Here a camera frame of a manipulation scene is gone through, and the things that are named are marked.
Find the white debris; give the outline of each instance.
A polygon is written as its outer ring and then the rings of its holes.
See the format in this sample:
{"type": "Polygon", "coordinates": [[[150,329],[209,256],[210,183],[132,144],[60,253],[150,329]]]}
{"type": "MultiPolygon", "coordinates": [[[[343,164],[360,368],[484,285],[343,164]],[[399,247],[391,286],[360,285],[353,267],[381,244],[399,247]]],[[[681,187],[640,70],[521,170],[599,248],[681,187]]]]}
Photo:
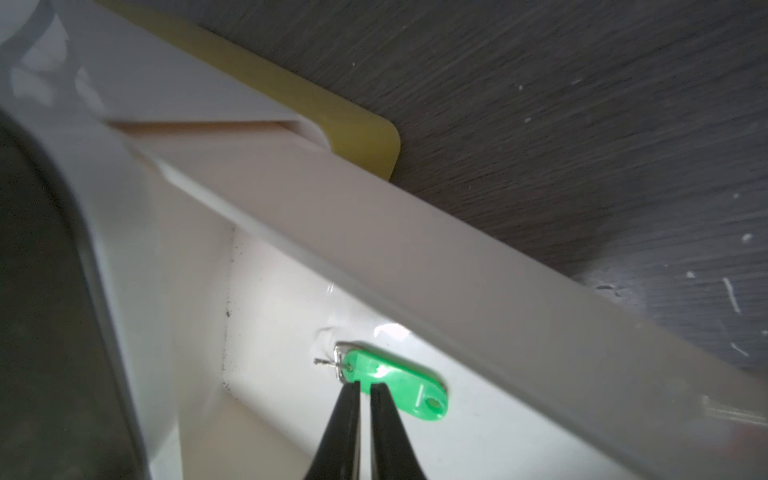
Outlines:
{"type": "Polygon", "coordinates": [[[736,343],[731,342],[730,343],[730,347],[732,349],[736,350],[738,353],[741,353],[744,356],[750,356],[749,353],[747,353],[747,352],[743,351],[742,349],[740,349],[739,346],[736,343]]]}
{"type": "Polygon", "coordinates": [[[728,280],[727,276],[723,277],[723,284],[725,285],[725,290],[728,291],[728,298],[730,298],[730,304],[733,306],[733,311],[741,315],[741,308],[739,308],[739,302],[736,300],[736,293],[733,291],[733,285],[730,284],[730,280],[728,280]]]}

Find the yellow plastic piece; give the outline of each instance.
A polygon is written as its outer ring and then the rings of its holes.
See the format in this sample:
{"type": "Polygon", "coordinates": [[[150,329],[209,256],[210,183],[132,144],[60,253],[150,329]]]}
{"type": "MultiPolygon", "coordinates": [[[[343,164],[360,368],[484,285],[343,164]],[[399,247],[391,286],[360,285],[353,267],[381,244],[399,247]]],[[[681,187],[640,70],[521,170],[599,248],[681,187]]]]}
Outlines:
{"type": "Polygon", "coordinates": [[[384,180],[392,175],[400,136],[386,119],[186,20],[118,0],[98,3],[310,119],[341,158],[384,180]]]}

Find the green key tag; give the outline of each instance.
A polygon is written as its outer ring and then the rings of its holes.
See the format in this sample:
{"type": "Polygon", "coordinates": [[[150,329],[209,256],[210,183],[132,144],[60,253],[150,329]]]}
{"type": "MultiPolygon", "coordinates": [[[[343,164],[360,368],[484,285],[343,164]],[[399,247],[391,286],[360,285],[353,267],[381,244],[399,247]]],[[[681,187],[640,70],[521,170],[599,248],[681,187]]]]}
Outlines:
{"type": "Polygon", "coordinates": [[[417,419],[434,422],[448,411],[448,393],[435,379],[349,343],[334,350],[337,374],[346,382],[360,382],[370,395],[373,383],[386,383],[397,408],[417,419]]]}

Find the gray wood grain surface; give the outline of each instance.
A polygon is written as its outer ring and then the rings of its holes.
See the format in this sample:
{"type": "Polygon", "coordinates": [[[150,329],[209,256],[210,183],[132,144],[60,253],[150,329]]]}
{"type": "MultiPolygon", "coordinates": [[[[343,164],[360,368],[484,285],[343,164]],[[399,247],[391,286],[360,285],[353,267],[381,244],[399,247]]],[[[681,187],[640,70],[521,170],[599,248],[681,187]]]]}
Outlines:
{"type": "Polygon", "coordinates": [[[404,190],[731,364],[768,359],[767,3],[142,3],[391,120],[404,190]]]}

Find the dark gray surface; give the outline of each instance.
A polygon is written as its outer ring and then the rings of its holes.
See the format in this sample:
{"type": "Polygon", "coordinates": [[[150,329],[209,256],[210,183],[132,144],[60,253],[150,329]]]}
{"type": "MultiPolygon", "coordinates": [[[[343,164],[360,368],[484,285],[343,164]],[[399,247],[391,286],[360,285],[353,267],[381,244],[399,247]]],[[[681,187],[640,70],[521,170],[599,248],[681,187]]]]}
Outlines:
{"type": "Polygon", "coordinates": [[[142,3],[391,120],[403,189],[727,362],[768,358],[768,3],[142,3]]]}
{"type": "Polygon", "coordinates": [[[58,202],[0,130],[0,480],[143,478],[58,202]]]}

